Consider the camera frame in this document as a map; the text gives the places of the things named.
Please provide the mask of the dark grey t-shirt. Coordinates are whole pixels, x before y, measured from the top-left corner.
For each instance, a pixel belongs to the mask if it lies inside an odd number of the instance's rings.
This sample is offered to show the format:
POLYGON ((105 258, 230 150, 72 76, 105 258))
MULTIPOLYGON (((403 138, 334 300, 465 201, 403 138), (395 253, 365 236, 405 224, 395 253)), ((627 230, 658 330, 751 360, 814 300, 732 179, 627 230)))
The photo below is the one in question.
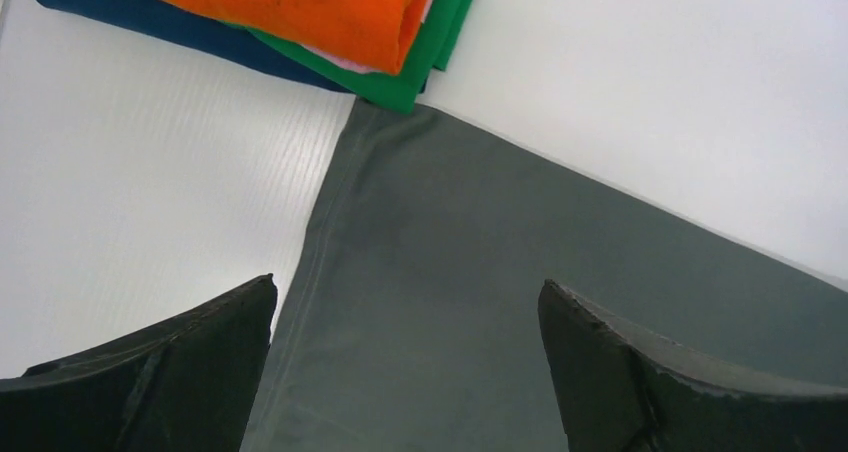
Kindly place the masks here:
POLYGON ((357 101, 245 451, 572 451, 554 281, 717 359, 847 391, 847 295, 439 110, 357 101))

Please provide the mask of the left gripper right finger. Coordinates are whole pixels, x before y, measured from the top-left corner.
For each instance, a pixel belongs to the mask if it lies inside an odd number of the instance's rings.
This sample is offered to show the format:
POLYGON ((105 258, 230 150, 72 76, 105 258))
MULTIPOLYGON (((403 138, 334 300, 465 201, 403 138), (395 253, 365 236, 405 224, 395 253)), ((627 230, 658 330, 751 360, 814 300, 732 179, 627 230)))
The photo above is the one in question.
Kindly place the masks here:
POLYGON ((729 363, 546 281, 538 319, 572 451, 843 451, 847 391, 729 363))

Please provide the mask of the orange folded t-shirt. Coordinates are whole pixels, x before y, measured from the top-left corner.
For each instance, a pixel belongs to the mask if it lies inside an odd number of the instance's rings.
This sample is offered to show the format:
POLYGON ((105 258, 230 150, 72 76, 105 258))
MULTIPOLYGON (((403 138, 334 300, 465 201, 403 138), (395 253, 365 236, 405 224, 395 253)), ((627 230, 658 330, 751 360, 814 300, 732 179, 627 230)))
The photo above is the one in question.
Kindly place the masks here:
POLYGON ((413 0, 161 0, 299 45, 391 70, 413 0))

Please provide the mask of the green folded t-shirt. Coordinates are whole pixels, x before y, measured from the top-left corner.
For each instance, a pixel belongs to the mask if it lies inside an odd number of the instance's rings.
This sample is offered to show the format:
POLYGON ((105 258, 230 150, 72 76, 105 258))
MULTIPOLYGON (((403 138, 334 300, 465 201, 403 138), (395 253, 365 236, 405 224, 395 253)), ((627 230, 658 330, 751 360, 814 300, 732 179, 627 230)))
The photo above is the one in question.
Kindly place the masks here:
POLYGON ((306 48, 256 29, 247 31, 264 45, 351 93, 396 112, 410 112, 432 69, 446 69, 473 0, 433 0, 401 71, 360 74, 332 64, 306 48))

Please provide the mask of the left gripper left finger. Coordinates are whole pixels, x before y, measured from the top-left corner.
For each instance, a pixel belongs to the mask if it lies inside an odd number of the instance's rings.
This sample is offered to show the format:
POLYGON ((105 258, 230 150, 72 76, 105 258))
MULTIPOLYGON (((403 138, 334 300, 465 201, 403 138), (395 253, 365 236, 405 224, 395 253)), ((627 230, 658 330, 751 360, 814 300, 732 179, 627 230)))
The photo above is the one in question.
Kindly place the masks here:
POLYGON ((256 277, 189 311, 1 383, 5 451, 236 451, 278 291, 256 277))

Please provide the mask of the blue folded t-shirt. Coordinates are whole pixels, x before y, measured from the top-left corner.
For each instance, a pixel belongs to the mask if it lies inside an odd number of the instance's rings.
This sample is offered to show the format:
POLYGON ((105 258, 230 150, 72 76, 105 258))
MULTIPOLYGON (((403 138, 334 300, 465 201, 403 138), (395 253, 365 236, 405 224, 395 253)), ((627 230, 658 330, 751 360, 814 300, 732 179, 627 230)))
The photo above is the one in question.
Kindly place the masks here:
POLYGON ((36 0, 42 6, 198 50, 271 76, 344 92, 345 87, 286 58, 245 30, 160 0, 36 0))

